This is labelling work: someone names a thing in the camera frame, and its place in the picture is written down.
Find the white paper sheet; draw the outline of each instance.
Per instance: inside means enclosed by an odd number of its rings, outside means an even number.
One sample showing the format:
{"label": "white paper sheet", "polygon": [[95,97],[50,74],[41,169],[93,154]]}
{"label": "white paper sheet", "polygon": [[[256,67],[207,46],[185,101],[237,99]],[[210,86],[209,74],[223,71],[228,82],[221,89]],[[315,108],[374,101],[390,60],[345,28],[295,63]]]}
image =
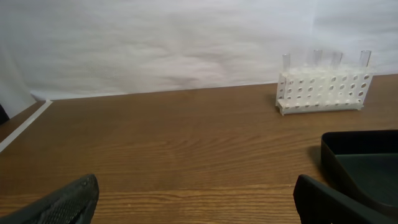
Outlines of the white paper sheet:
{"label": "white paper sheet", "polygon": [[274,82],[308,49],[315,0],[2,0],[32,93],[75,98]]}
{"label": "white paper sheet", "polygon": [[398,1],[318,0],[315,12],[314,48],[344,52],[345,62],[372,50],[379,74],[398,73]]}

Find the white line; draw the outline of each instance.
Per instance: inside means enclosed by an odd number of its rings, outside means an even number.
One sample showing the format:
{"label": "white line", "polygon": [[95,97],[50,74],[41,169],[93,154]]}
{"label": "white line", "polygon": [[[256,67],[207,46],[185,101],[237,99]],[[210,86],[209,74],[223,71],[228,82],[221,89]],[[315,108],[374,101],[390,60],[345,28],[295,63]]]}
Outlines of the white line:
{"label": "white line", "polygon": [[52,101],[47,100],[35,113],[32,114],[25,122],[23,122],[17,129],[15,129],[8,137],[0,143],[0,152],[3,151],[20,133],[22,133],[40,114],[47,109]]}

